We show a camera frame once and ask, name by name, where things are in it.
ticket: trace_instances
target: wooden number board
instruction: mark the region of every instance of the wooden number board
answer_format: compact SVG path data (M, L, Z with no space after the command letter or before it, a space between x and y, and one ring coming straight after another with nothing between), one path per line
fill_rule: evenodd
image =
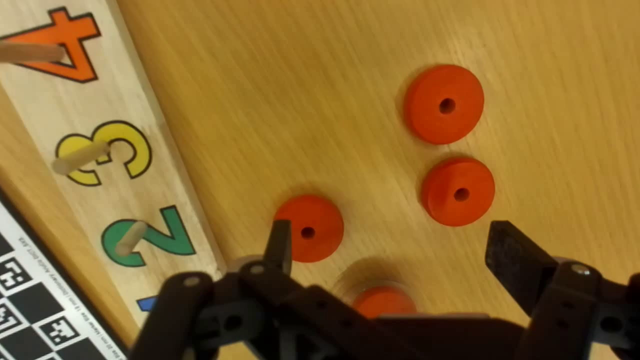
M0 79L135 321L167 276L222 276L116 0L0 2L1 42L66 52Z

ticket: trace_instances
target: yellow number 3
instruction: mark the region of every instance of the yellow number 3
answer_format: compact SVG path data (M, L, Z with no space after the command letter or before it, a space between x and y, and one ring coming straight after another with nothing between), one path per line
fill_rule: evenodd
M145 136L131 123L121 120L112 120L100 123L91 136L68 133L55 145L55 155L63 157L75 151L81 151L87 145L106 143L112 145L124 142L131 148L131 155L124 161L125 174L129 178L141 175L151 163L151 145ZM109 151L103 151L95 157L95 163L112 161ZM71 182L81 186L100 186L100 175L95 170L75 167L66 174Z

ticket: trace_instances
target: printed number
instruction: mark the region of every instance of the printed number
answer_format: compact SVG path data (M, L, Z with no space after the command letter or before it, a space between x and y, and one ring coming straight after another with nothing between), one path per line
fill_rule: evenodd
M49 23L28 27L15 33L0 35L0 42L13 43L44 43L44 45L63 45L69 64L63 61L24 61L17 66L66 77L71 82L91 82L98 79L94 64L86 54L83 39L98 37L100 27L91 13L81 13L69 18L66 7L54 7L48 11Z
M174 255L191 255L195 254L191 239L186 231L186 226L180 217L180 212L175 206L167 206L160 210L164 224L167 228L167 233L161 233L160 230L147 226L141 239L149 241L151 246L174 254ZM144 257L139 252L131 252L127 255L120 255L116 252L118 241L121 239L121 236L127 231L127 228L133 224L135 219L131 217L124 217L118 221L112 221L103 231L102 231L102 247L106 252L106 255L125 268L139 268L145 265Z
M141 175L149 163L151 163L151 145L147 143L145 136L131 123L113 120L113 122L103 122L94 129L91 136L81 136L81 133L68 133L57 142L55 155L68 155L73 153L94 142L102 143L113 143L113 142L124 142L131 148L131 157L124 161L125 174L129 178ZM112 161L109 153L103 153L95 157L95 163L108 163ZM95 170L73 170L68 174L68 178L75 183L81 186L100 186L100 175Z

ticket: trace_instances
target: orange number 4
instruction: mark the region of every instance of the orange number 4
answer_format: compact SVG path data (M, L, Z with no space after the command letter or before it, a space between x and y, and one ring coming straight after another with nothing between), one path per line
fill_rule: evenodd
M28 27L15 33L0 35L0 42L12 43L44 43L63 45L69 64L63 61L21 61L17 66L60 76L71 82L91 82L98 77L91 59L86 54L83 39L98 37L100 27L91 13L79 13L69 18L66 7L54 7L48 11L49 23Z

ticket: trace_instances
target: green number 2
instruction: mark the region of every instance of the green number 2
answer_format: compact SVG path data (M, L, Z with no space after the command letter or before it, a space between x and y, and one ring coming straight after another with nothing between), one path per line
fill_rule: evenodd
M144 230L141 239L154 243L156 247L174 254L174 255L191 255L195 254L191 239L187 237L186 226L180 217L180 212L175 206L166 206L160 207L160 214L164 217L164 224L167 228L167 233L161 233L160 230L147 226ZM106 226L106 230L102 231L102 247L106 252L106 255L125 268L141 268L145 265L141 254L138 250L131 250L125 255L120 255L116 252L118 241L121 239L121 236L127 231L127 228L133 224L135 219L131 217L121 217L112 221L109 226Z

